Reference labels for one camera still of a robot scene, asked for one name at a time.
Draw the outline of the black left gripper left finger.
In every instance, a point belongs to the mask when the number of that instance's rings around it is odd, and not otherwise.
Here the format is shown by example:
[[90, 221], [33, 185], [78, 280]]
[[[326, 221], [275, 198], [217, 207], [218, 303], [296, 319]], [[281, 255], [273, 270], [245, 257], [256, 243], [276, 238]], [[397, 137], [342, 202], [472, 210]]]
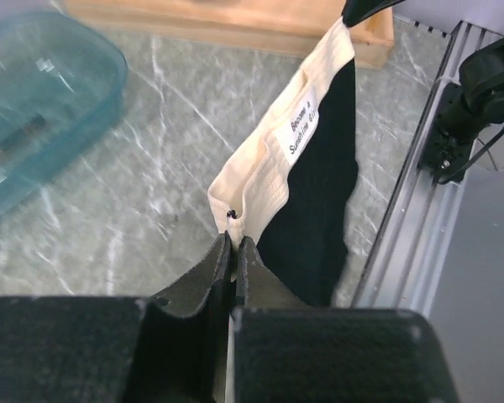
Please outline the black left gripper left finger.
[[219, 234], [204, 257], [152, 297], [149, 401], [224, 401], [232, 244]]

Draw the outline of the black underwear beige waistband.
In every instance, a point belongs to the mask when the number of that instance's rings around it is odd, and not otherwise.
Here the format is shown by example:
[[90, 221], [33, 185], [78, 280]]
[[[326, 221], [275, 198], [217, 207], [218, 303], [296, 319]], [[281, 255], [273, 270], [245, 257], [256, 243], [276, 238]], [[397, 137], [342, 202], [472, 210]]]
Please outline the black underwear beige waistband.
[[348, 258], [355, 111], [354, 47], [338, 20], [207, 191], [236, 265], [243, 238], [252, 238], [265, 266], [307, 306], [330, 305]]

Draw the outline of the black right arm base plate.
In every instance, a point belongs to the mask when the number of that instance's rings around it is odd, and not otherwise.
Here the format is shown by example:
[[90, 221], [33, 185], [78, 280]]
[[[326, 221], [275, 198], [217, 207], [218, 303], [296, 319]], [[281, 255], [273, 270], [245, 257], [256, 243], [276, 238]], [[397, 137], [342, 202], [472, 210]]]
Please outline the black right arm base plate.
[[450, 136], [442, 121], [446, 112], [460, 99], [461, 87], [450, 77], [440, 76], [432, 87], [430, 100], [422, 123], [423, 147], [417, 168], [428, 172], [434, 184], [452, 176], [450, 181], [460, 183], [465, 173], [455, 171], [470, 159], [471, 143], [461, 144]]

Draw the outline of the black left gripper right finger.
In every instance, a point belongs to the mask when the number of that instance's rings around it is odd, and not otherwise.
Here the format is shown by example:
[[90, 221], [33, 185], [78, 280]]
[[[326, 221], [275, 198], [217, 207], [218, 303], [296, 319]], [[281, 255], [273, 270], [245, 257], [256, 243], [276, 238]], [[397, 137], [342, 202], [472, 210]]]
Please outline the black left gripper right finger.
[[234, 400], [282, 400], [289, 376], [284, 320], [289, 310], [307, 304], [265, 266], [250, 237], [243, 238], [237, 251], [235, 299]]

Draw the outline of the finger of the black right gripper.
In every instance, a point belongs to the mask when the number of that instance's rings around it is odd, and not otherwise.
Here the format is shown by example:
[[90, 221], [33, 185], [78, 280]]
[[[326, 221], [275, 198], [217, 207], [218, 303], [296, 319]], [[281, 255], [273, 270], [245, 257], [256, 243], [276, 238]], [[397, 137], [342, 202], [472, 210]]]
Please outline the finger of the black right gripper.
[[342, 19], [346, 26], [355, 26], [378, 12], [393, 7], [405, 0], [346, 0]]

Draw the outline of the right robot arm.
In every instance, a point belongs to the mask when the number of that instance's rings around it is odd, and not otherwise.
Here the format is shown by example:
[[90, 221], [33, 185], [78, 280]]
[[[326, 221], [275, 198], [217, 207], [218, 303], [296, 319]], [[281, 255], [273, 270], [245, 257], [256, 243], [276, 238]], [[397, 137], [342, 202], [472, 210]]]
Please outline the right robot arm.
[[491, 124], [504, 125], [504, 35], [459, 21], [432, 86], [422, 138], [441, 147], [472, 144]]

